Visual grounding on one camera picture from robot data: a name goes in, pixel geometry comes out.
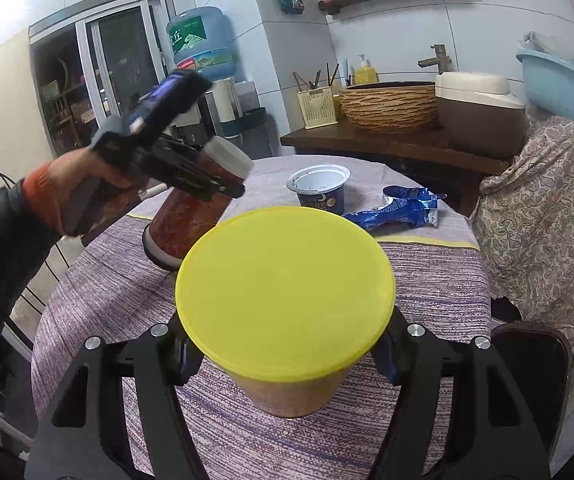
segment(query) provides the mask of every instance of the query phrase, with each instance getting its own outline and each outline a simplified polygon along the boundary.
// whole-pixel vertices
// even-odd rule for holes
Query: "faucet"
[[[447,49],[444,45],[432,45],[432,48],[436,51],[436,57],[422,59],[418,62],[418,66],[427,68],[428,66],[438,65],[439,74],[447,72],[451,64],[451,57],[447,56]]]

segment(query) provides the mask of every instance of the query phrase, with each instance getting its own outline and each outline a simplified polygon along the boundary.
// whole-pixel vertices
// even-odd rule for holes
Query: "yogurt cup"
[[[298,195],[303,207],[345,212],[345,184],[350,172],[344,166],[320,164],[297,171],[287,181],[287,189]]]

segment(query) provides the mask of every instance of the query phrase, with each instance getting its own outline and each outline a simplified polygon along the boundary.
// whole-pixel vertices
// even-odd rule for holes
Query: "white cap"
[[[254,161],[222,137],[212,137],[203,152],[223,170],[239,178],[246,179],[254,169]]]

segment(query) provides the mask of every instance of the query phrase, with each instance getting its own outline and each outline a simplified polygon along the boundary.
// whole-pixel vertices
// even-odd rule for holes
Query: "paisley cloth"
[[[493,298],[574,342],[574,123],[530,112],[528,140],[483,180],[472,216]]]

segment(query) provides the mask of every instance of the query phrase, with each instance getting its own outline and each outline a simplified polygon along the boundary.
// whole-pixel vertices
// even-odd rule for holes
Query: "red cylindrical container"
[[[197,164],[208,173],[240,183],[254,168],[254,162],[245,153],[222,137],[207,143]],[[230,202],[230,197],[221,194],[204,202],[174,189],[142,234],[145,254],[158,267],[177,270],[198,239],[218,223]]]

